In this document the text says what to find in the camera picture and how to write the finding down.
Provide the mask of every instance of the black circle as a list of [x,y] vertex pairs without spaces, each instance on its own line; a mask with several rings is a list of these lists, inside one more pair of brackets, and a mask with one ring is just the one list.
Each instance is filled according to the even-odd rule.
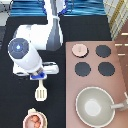
[[111,55],[111,49],[106,45],[99,45],[96,47],[96,54],[102,58]]
[[91,68],[89,66],[89,64],[87,64],[86,62],[79,62],[75,65],[75,72],[77,75],[79,76],[87,76],[89,75],[91,71]]
[[98,66],[100,74],[103,76],[112,76],[115,72],[114,66],[109,62],[102,62]]

